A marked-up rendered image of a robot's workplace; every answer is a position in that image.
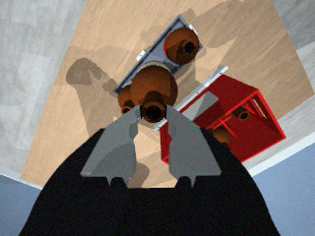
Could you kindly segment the dark grey tray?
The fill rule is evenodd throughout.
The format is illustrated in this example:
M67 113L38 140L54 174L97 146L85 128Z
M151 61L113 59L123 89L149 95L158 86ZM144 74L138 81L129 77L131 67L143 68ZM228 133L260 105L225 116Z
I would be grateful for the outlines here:
M174 25L173 25L174 24ZM173 25L173 26L172 26ZM124 77L119 85L114 89L114 92L118 93L122 90L124 85L132 80L141 66L150 61L159 61L165 64L172 75L174 76L184 65L176 65L172 63L163 52L163 43L166 37L177 28L189 28L184 19L179 14L175 20L167 27L167 29L160 35L160 37L154 42L154 44L148 49L148 51L142 56L142 58L136 63L136 65L130 70L130 72ZM189 28L190 29L190 28ZM137 66L138 65L138 66ZM137 67L136 67L137 66Z

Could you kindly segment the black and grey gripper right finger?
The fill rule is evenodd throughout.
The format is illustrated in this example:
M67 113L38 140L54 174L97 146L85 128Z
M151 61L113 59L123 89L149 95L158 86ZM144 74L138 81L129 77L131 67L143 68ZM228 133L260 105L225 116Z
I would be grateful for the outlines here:
M168 169L178 181L191 179L193 188L216 193L241 209L264 236L281 236L265 200L243 164L205 128L199 127L170 105L165 105L168 121Z

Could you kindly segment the red crate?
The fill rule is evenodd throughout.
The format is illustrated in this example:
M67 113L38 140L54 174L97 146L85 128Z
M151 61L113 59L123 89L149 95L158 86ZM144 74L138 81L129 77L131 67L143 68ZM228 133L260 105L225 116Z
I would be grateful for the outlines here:
M244 102L244 108L250 113L247 120L225 117ZM215 128L222 124L231 137L229 146L241 163L285 139L281 126L260 91L224 74L179 112L207 130L215 124ZM161 160L168 164L169 143L172 141L168 121L159 128L159 132Z

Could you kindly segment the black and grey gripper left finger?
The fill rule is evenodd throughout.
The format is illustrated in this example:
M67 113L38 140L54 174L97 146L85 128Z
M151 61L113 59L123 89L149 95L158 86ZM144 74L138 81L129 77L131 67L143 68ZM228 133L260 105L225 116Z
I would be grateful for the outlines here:
M19 236L34 236L64 206L87 193L109 188L114 177L122 177L128 187L136 172L134 139L143 118L142 106L136 105L99 129L59 165L39 193Z

